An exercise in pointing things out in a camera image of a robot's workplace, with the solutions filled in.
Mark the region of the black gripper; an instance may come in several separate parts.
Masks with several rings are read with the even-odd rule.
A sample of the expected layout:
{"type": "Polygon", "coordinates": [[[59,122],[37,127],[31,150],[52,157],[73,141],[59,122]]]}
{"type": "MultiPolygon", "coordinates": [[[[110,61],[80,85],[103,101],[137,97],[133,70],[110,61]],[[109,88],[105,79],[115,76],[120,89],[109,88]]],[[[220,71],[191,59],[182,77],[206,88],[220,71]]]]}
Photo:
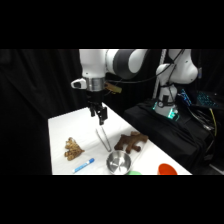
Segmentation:
{"type": "Polygon", "coordinates": [[[103,91],[87,92],[87,102],[88,107],[90,109],[91,117],[95,116],[95,112],[99,113],[98,117],[100,125],[103,125],[104,121],[108,118],[107,108],[102,106],[103,98],[104,98],[103,91]]]}

